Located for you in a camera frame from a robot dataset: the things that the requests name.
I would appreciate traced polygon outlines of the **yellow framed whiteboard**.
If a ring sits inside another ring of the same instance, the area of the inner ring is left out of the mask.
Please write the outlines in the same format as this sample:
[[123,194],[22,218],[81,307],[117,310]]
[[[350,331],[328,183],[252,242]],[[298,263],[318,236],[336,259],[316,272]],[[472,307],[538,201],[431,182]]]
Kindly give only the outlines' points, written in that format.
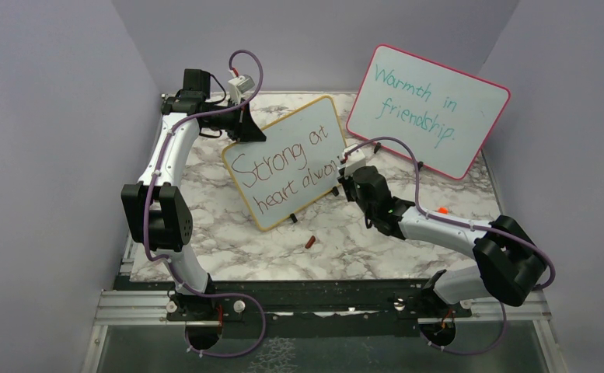
[[347,144],[330,96],[262,131],[264,142],[231,144],[222,151],[222,161],[256,226],[265,232],[332,191]]

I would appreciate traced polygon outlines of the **brown marker cap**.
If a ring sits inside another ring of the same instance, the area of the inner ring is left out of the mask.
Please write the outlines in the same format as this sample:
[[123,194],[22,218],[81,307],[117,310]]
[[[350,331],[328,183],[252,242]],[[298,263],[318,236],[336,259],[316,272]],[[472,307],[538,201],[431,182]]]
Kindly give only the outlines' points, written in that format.
[[311,247],[313,246],[313,244],[315,243],[315,241],[316,241],[316,237],[315,237],[314,235],[312,235],[312,236],[309,238],[309,240],[307,241],[307,243],[305,244],[305,248],[306,248],[306,249],[311,248]]

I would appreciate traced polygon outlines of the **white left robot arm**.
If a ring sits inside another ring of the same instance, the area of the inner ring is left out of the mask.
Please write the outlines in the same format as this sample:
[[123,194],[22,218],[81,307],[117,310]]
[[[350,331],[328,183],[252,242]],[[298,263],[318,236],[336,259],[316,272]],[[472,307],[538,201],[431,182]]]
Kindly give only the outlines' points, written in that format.
[[193,217],[180,191],[187,156],[209,131],[239,143],[267,139],[250,113],[250,100],[262,83],[235,69],[231,73],[223,98],[212,101],[213,74],[184,72],[182,89],[162,98],[161,130],[145,171],[120,193],[132,239],[143,245],[150,262],[166,265],[176,294],[187,298],[187,309],[198,319],[213,315],[217,300],[209,273],[190,247]]

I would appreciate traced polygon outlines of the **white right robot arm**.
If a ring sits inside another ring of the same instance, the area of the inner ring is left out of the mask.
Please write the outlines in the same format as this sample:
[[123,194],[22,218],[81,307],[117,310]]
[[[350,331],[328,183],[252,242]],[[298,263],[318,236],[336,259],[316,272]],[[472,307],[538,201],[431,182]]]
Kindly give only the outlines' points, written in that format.
[[439,316],[468,299],[493,297],[519,307],[549,268],[533,249],[520,225],[505,215],[494,221],[470,223],[459,218],[423,214],[416,203],[394,197],[374,166],[339,172],[347,200],[365,216],[367,228],[401,240],[429,242],[475,260],[473,267],[440,270],[421,289],[421,307]]

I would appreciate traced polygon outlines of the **pink framed whiteboard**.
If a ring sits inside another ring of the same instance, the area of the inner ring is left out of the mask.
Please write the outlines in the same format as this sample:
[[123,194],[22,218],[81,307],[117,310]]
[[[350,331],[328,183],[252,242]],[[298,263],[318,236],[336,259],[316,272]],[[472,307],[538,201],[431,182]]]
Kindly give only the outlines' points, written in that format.
[[364,139],[413,154],[453,180],[465,177],[511,98],[502,85],[380,44],[347,119]]

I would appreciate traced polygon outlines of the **aluminium table frame rail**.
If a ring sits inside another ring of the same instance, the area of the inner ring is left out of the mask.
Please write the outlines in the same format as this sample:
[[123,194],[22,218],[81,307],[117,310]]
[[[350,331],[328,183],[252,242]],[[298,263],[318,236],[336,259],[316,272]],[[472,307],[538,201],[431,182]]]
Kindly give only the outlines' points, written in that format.
[[171,281],[147,282],[130,280],[134,261],[139,254],[150,253],[143,247],[144,220],[148,218],[149,181],[138,180],[121,191],[121,203],[128,226],[117,274],[108,289],[101,292],[94,315],[92,335],[82,364],[82,372],[98,372],[104,348],[108,346],[111,326],[165,325],[164,304]]

